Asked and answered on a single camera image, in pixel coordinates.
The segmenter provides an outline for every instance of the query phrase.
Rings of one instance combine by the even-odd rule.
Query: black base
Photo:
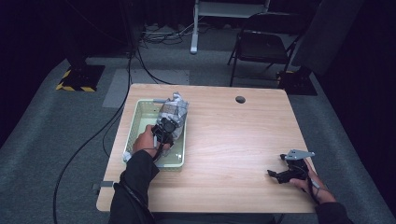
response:
[[[311,79],[308,76],[302,76],[291,71],[279,72],[278,88],[285,90],[287,95],[318,95]]]
[[[69,67],[56,90],[96,91],[96,85],[104,70],[104,65],[86,65],[83,69]]]

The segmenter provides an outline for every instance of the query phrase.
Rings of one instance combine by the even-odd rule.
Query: chair leg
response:
[[[233,85],[233,76],[235,74],[235,67],[236,67],[236,55],[233,57],[233,72],[231,73],[231,80],[230,80],[230,87]]]

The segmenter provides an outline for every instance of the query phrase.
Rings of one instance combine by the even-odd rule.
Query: table leg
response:
[[[198,14],[199,14],[199,0],[195,0],[194,6],[194,29],[192,31],[191,40],[191,54],[196,54],[198,51]]]

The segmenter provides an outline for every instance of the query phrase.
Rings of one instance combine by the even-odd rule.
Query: person's left hand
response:
[[[154,147],[154,137],[151,132],[152,127],[153,125],[147,125],[146,130],[143,133],[139,134],[136,141],[134,141],[133,153],[136,153],[139,150],[145,150],[151,157],[155,156],[155,154],[157,153],[157,148]],[[163,149],[169,149],[169,147],[169,144],[165,144],[163,146]]]

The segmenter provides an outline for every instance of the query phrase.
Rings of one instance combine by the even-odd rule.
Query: wall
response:
[[[395,11],[394,2],[365,1],[331,68],[317,76],[394,216]]]

